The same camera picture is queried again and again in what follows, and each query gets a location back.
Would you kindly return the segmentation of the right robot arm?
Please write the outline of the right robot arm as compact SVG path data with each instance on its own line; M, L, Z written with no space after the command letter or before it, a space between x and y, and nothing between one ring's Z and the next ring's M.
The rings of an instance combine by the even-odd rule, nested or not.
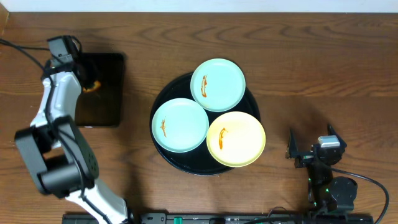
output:
M285 157L294 159L296 168L308 173L308 201L318 213L344 213L354 209L358 184L349 177L333 175L332 166L343 156L347 144L331 125L328 134L320 136L309 151L301 151L290 130Z

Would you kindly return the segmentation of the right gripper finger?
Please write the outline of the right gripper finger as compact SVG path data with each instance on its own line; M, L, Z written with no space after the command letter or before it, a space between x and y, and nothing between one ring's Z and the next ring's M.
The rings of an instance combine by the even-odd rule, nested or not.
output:
M327 124L327 131L328 131L329 136L336 136L337 140L340 143L341 148L347 147L346 142L337 134L337 132L335 131L335 129L333 128L333 126L331 124Z
M292 129L289 130L289 142L287 145L285 158L293 159L296 158L299 154L299 150L297 148L297 142L295 140L294 132Z

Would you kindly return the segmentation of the light blue plate with stain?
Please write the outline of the light blue plate with stain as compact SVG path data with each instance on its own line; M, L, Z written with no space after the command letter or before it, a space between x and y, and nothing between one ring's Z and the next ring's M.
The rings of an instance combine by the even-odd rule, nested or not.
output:
M175 98L155 111L151 128L155 142L162 148L183 153L197 148L205 140L209 119L196 101Z

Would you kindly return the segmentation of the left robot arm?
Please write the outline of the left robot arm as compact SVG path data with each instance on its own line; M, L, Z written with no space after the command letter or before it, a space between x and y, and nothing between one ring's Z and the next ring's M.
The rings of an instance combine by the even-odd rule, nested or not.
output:
M133 223L126 201L100 178L98 161L75 123L78 98L100 87L96 67L70 35L47 41L44 86L37 115L16 132L15 144L40 193L84 208L98 223Z

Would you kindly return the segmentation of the mint green plate with stain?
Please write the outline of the mint green plate with stain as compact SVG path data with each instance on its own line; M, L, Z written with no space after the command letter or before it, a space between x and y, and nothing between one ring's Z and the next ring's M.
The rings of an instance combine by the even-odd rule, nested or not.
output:
M204 109L224 112L243 98L246 80L243 71L232 61L213 58L200 64L190 80L193 99Z

